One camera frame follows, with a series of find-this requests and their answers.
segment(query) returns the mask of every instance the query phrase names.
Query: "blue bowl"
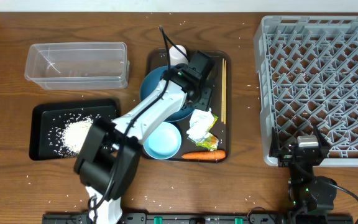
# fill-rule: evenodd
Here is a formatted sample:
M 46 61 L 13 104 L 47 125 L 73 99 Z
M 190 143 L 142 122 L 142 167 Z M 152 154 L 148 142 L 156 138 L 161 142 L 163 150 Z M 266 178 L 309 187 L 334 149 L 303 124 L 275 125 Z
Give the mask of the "blue bowl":
M 152 70 L 142 82 L 140 87 L 140 100 L 146 99 L 157 87 L 158 83 L 161 80 L 162 73 L 168 68 L 168 66 L 162 66 Z M 187 116 L 192 114 L 194 108 L 187 108 L 185 110 L 180 110 L 171 116 L 169 116 L 165 121 L 175 122 L 185 119 Z
M 180 145 L 181 135 L 178 128 L 171 123 L 162 122 L 146 139 L 143 147 L 154 159 L 168 159 L 179 151 Z

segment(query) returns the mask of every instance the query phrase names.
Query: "clear plastic container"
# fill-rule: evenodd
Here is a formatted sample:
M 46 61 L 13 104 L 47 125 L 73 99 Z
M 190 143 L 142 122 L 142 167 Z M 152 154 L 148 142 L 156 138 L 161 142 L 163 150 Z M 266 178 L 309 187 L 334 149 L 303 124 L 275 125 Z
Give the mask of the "clear plastic container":
M 123 42 L 31 45 L 25 78 L 46 90 L 101 90 L 128 86 Z

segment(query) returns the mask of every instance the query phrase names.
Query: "wooden chopstick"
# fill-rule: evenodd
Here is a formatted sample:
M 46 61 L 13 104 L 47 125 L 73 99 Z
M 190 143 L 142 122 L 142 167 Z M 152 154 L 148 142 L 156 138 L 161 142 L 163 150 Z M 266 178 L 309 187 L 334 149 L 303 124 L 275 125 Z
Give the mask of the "wooden chopstick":
M 224 58 L 222 58 L 222 105 L 221 120 L 224 123 Z
M 224 61 L 224 73 L 223 73 L 223 79 L 224 79 L 224 106 L 223 106 L 223 110 L 224 110 L 224 117 L 223 117 L 223 124 L 226 124 L 226 116 L 227 116 L 227 108 L 226 108 L 226 91 L 227 91 L 227 65 L 226 65 L 226 61 Z

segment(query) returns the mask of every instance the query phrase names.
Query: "carrot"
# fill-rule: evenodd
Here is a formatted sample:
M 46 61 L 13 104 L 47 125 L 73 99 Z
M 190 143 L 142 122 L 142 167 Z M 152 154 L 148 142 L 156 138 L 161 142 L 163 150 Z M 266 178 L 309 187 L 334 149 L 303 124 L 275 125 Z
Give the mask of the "carrot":
M 200 159 L 200 160 L 215 160 L 215 159 L 224 159 L 226 153 L 223 150 L 215 150 L 208 152 L 191 152 L 186 153 L 182 156 L 184 159 Z

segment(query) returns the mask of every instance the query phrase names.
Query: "wooden table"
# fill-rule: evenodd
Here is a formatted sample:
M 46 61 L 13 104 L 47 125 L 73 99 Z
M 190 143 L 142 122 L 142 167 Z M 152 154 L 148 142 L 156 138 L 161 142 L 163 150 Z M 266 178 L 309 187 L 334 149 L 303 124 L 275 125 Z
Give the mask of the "wooden table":
M 232 152 L 221 164 L 141 159 L 135 180 L 122 198 L 124 209 L 246 214 L 254 206 L 281 211 L 289 208 L 288 169 L 269 167 L 262 159 L 259 81 L 252 38 L 265 15 L 0 13 L 0 223 L 40 223 L 45 212 L 87 209 L 88 195 L 73 172 L 75 159 L 30 160 L 32 109 L 41 103 L 79 100 L 83 95 L 87 100 L 118 97 L 123 112 L 129 111 L 139 103 L 148 53 L 163 47 L 157 29 L 160 24 L 177 44 L 230 55 Z M 24 78 L 30 45 L 97 41 L 127 44 L 131 61 L 128 88 L 46 91 Z M 315 171 L 358 195 L 358 168 Z M 335 212 L 350 212 L 356 219 L 358 204 L 338 192 Z

